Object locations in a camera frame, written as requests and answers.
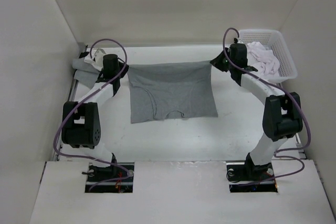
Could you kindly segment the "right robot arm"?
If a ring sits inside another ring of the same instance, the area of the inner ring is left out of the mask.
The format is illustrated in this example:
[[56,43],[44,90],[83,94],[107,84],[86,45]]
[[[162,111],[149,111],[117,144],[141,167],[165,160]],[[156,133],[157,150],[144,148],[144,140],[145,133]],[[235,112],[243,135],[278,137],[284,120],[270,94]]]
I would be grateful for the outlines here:
[[276,178],[272,158],[281,151],[281,146],[303,128],[303,115],[299,94],[289,93],[254,74],[248,65],[247,47],[237,42],[225,47],[211,65],[250,91],[263,105],[263,135],[256,147],[247,154],[242,165],[229,165],[227,179],[232,183],[246,181],[259,184]]

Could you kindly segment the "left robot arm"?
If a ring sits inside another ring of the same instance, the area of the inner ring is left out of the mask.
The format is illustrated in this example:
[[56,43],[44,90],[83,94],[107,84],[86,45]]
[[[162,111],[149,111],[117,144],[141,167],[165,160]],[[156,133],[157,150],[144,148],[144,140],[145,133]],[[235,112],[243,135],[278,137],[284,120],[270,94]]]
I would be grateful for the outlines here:
[[100,142],[102,130],[99,109],[114,97],[120,88],[120,79],[129,66],[115,54],[103,56],[103,67],[93,88],[80,101],[66,102],[63,106],[61,140],[65,145],[79,149],[79,154],[62,154],[70,158],[89,159],[103,164],[100,175],[106,181],[113,181],[118,168],[129,171],[117,163],[116,157]]

